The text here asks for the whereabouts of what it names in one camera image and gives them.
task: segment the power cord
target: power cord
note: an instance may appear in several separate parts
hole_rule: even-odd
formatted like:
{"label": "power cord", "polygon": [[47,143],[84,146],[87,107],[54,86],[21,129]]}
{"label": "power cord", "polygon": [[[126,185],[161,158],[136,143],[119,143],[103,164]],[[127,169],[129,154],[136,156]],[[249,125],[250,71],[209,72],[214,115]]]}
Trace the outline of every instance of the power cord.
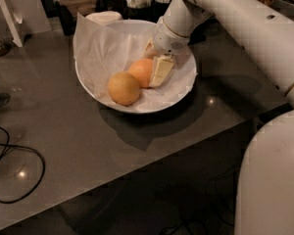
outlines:
{"label": "power cord", "polygon": [[[214,183],[214,188],[215,188],[215,191],[216,191],[216,194],[217,194],[217,197],[218,197],[218,200],[219,200],[219,203],[221,203],[221,205],[228,211],[232,214],[233,217],[235,217],[235,210],[233,211],[228,205],[227,203],[224,201],[224,198],[221,196],[219,190],[218,190],[218,187],[216,185],[217,181],[218,180],[221,180],[223,178],[227,178],[229,177],[230,175],[232,175],[233,173],[236,173],[237,171],[239,171],[240,169],[240,166],[237,166],[237,165],[232,165],[230,168],[228,168],[226,171],[224,171],[223,173],[217,175],[217,176],[214,176],[212,178],[210,178],[207,183],[206,183],[206,187],[205,187],[205,196],[209,196],[208,195],[208,188],[209,188],[209,185],[211,183]],[[218,205],[216,205],[215,203],[213,203],[212,201],[210,201],[210,208],[211,210],[213,211],[213,213],[218,217],[218,219],[220,221],[222,221],[223,223],[229,225],[229,226],[234,226],[233,223],[225,220],[220,211],[219,211],[219,208],[218,208]]]}
{"label": "power cord", "polygon": [[17,199],[14,199],[14,200],[1,200],[0,199],[1,204],[13,204],[13,203],[16,203],[16,202],[26,198],[27,196],[29,196],[38,187],[38,185],[40,184],[40,182],[41,182],[41,180],[42,180],[42,178],[43,178],[43,176],[45,174],[46,164],[45,164],[44,158],[42,157],[42,155],[37,150],[35,150],[33,148],[30,148],[30,147],[27,147],[27,146],[20,146],[20,145],[12,145],[12,144],[10,144],[10,134],[9,134],[9,132],[6,129],[2,128],[2,127],[0,127],[0,130],[6,135],[6,142],[5,143],[0,143],[0,147],[3,147],[2,152],[0,154],[0,162],[9,153],[14,152],[15,150],[22,150],[22,151],[26,151],[26,152],[35,154],[40,159],[41,164],[42,164],[41,174],[40,174],[37,182],[34,184],[34,186],[29,191],[27,191],[25,194],[23,194],[22,196],[18,197]]}
{"label": "power cord", "polygon": [[205,235],[208,235],[208,229],[207,229],[206,225],[203,222],[201,222],[200,220],[194,219],[194,218],[192,218],[192,219],[184,219],[180,224],[178,224],[176,226],[166,227],[166,228],[164,228],[164,229],[162,229],[160,231],[159,235],[174,235],[181,228],[184,228],[183,234],[186,234],[185,233],[185,229],[186,229],[186,231],[187,231],[187,233],[189,235],[196,235],[196,234],[193,233],[193,231],[192,231],[192,229],[190,227],[190,225],[192,223],[199,224],[201,227],[204,228]]}

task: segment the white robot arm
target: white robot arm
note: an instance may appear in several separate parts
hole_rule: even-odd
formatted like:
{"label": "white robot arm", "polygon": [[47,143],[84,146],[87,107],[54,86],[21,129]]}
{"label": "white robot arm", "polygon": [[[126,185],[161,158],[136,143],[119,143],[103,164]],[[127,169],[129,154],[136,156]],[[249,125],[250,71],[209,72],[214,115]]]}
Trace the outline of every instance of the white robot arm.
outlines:
{"label": "white robot arm", "polygon": [[154,48],[174,54],[214,15],[294,107],[294,22],[257,0],[172,0]]}
{"label": "white robot arm", "polygon": [[[294,22],[256,0],[172,0],[154,48],[174,54],[214,15],[294,107]],[[294,235],[294,111],[249,145],[240,171],[235,235]]]}

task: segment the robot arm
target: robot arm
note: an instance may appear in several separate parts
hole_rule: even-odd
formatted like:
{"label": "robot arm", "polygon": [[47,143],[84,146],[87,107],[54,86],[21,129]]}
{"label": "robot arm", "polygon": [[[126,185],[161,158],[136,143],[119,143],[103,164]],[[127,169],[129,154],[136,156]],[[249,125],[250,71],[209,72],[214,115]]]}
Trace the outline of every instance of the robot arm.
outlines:
{"label": "robot arm", "polygon": [[294,107],[294,22],[257,0],[172,0],[157,23],[154,48],[175,54],[214,15]]}

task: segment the floor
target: floor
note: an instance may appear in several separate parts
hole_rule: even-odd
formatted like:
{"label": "floor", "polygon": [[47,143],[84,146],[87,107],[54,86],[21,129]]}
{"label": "floor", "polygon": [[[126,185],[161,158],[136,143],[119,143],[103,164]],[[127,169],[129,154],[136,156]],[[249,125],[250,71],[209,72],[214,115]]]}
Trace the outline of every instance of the floor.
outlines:
{"label": "floor", "polygon": [[254,125],[242,123],[0,235],[232,235],[237,176]]}

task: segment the table surface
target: table surface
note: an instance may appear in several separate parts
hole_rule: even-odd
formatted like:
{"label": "table surface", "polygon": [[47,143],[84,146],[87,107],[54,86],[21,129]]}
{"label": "table surface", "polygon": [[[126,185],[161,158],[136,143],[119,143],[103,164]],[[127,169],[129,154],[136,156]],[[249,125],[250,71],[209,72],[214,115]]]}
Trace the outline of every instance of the table surface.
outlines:
{"label": "table surface", "polygon": [[[0,126],[43,155],[46,173],[27,198],[0,204],[0,229],[286,103],[218,23],[202,32],[207,40],[191,46],[201,71],[193,90],[151,115],[122,114],[92,99],[76,77],[72,38],[61,30],[34,34],[1,57],[0,91],[11,102],[0,110]],[[28,156],[7,158],[0,197],[18,197],[30,182],[16,177],[16,165],[36,176],[40,165]]]}

